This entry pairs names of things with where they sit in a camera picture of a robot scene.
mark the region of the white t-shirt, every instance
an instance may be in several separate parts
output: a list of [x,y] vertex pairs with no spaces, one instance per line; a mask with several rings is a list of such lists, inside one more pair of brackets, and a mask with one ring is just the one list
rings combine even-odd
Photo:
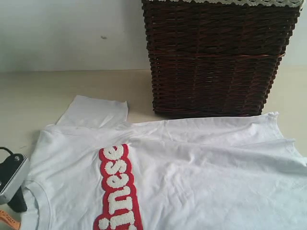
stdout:
[[77,96],[41,131],[21,230],[305,230],[307,160],[277,113],[130,124]]

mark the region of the brown wicker basket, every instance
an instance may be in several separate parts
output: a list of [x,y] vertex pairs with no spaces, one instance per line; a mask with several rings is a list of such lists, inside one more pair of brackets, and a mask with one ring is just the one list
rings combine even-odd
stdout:
[[155,112],[261,114],[299,7],[142,2]]

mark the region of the white wall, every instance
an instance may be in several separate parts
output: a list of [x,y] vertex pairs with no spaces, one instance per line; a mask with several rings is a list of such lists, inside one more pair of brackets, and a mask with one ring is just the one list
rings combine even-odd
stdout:
[[[141,0],[0,0],[0,71],[148,69],[141,6]],[[306,11],[284,64],[307,65]]]

